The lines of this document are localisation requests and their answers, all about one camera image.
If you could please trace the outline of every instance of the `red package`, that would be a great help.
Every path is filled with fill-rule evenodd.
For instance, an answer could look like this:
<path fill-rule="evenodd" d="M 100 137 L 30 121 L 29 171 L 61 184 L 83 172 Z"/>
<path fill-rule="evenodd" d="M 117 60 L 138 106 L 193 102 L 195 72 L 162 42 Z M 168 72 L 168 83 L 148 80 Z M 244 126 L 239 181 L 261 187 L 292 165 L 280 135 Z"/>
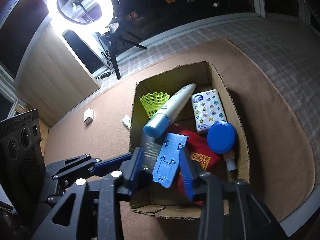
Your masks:
<path fill-rule="evenodd" d="M 210 150 L 207 140 L 195 132 L 191 132 L 187 129 L 183 129 L 180 126 L 171 124 L 167 128 L 167 132 L 176 133 L 180 135 L 188 136 L 187 149 L 190 153 L 190 159 L 198 161 L 205 171 L 210 171 L 212 166 L 220 160 L 220 157 Z M 178 177 L 172 184 L 172 187 L 177 189 L 181 194 L 186 195 L 183 187 L 182 175 L 179 174 Z"/>

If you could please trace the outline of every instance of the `yellow-green shuttlecock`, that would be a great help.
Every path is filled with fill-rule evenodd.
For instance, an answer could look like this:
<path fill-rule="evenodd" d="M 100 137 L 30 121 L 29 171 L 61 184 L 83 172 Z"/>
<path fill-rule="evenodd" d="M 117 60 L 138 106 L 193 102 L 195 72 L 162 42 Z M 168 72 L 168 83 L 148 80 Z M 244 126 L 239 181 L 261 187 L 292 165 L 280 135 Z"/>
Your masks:
<path fill-rule="evenodd" d="M 169 95 L 162 92 L 154 92 L 153 94 L 148 93 L 146 96 L 143 95 L 140 101 L 151 119 L 153 115 L 158 111 L 165 102 L 169 100 Z"/>

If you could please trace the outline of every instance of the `white charger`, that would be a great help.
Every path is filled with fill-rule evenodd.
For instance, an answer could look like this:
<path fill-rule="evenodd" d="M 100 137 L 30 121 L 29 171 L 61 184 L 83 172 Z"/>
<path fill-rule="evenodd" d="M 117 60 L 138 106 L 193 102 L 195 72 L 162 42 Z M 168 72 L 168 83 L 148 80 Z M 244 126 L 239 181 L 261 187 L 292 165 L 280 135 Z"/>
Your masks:
<path fill-rule="evenodd" d="M 84 112 L 84 122 L 86 124 L 89 124 L 93 121 L 93 110 L 91 108 L 88 108 L 85 112 Z"/>

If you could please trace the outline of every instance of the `black speaker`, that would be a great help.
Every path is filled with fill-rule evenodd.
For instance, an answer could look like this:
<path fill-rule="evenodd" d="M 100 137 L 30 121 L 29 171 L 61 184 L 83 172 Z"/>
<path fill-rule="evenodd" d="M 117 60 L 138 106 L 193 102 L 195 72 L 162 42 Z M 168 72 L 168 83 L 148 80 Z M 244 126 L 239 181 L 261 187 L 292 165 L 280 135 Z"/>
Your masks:
<path fill-rule="evenodd" d="M 39 112 L 0 123 L 0 183 L 20 219 L 31 223 L 44 181 Z"/>

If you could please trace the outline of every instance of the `white tube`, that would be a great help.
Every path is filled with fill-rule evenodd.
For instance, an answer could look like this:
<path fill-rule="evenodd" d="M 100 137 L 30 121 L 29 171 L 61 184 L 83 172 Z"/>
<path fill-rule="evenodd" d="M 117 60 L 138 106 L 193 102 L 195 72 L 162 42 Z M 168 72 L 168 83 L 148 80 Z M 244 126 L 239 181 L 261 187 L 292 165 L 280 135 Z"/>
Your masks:
<path fill-rule="evenodd" d="M 193 83 L 176 92 L 143 127 L 145 134 L 153 138 L 160 137 L 167 127 L 177 118 L 195 88 L 196 84 Z"/>
<path fill-rule="evenodd" d="M 237 169 L 237 165 L 235 161 L 236 155 L 233 149 L 224 153 L 222 156 L 224 161 L 227 164 L 227 171 L 233 171 Z"/>

